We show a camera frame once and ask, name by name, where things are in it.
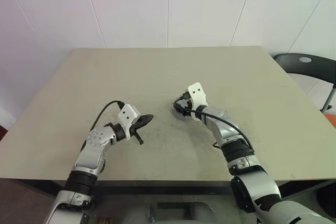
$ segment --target black chair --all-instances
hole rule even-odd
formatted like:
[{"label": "black chair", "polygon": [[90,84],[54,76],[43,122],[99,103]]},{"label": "black chair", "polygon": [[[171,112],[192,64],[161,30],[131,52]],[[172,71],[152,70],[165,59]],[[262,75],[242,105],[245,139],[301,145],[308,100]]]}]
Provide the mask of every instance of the black chair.
[{"label": "black chair", "polygon": [[287,73],[303,74],[333,83],[330,94],[321,109],[321,112],[325,113],[336,93],[336,61],[305,54],[279,54],[274,56],[274,59]]}]

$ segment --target table surface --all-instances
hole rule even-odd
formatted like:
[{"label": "table surface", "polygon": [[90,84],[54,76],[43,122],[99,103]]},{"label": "table surface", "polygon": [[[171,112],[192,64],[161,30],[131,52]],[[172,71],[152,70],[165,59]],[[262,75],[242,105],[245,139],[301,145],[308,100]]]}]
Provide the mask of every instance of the table surface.
[{"label": "table surface", "polygon": [[132,138],[110,148],[100,179],[230,180],[206,127],[172,114],[194,82],[247,134],[275,180],[336,177],[335,129],[258,46],[74,50],[0,142],[0,177],[67,179],[97,114],[122,100],[154,119],[139,130],[143,145]]}]

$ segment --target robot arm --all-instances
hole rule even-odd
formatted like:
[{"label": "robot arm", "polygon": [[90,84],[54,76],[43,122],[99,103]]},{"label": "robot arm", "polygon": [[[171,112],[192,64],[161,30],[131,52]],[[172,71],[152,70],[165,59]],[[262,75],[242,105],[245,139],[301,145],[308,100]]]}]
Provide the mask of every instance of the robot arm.
[{"label": "robot arm", "polygon": [[275,181],[258,160],[247,136],[224,111],[208,106],[200,83],[189,86],[173,106],[213,132],[233,176],[231,186],[240,209],[254,212],[265,224],[333,223],[297,202],[281,200]]},{"label": "robot arm", "polygon": [[153,119],[153,115],[140,116],[136,107],[119,101],[118,105],[121,111],[117,124],[109,123],[89,132],[63,190],[58,193],[44,220],[45,224],[87,223],[89,217],[82,211],[90,205],[91,193],[104,169],[108,149],[118,141],[125,138],[128,140],[132,136],[135,136],[140,144],[143,143],[137,129],[147,125]]}]

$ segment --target white wall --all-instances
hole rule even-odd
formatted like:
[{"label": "white wall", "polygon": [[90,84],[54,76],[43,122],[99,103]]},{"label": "white wall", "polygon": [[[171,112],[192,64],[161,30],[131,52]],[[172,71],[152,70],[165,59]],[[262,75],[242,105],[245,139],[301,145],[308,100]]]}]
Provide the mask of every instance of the white wall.
[{"label": "white wall", "polygon": [[[0,0],[0,124],[72,48],[263,45],[336,59],[336,0]],[[294,77],[316,101],[325,83]]]}]

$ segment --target chair backrest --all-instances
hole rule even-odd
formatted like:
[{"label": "chair backrest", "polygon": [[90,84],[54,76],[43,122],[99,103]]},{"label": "chair backrest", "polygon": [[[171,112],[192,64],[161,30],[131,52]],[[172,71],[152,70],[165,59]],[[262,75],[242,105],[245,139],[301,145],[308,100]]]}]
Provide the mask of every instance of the chair backrest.
[{"label": "chair backrest", "polygon": [[275,61],[287,73],[298,73],[331,82],[336,87],[336,61],[305,54],[279,54]]}]

